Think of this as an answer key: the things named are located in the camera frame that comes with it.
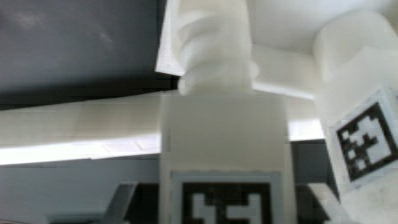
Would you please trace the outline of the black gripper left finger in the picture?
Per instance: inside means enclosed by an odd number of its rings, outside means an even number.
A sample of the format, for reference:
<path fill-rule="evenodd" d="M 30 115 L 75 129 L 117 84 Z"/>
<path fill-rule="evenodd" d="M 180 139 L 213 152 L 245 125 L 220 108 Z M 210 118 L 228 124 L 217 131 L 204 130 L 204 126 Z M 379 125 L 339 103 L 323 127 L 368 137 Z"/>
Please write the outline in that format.
<path fill-rule="evenodd" d="M 158 184 L 117 186 L 100 224 L 158 224 Z"/>

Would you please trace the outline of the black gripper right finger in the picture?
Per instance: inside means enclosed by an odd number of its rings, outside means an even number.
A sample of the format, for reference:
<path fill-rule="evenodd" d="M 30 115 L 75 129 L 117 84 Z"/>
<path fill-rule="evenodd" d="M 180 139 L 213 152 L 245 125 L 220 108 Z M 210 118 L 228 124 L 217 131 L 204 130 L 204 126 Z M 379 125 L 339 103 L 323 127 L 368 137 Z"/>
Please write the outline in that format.
<path fill-rule="evenodd" d="M 299 184 L 295 190 L 299 224 L 355 224 L 327 184 Z"/>

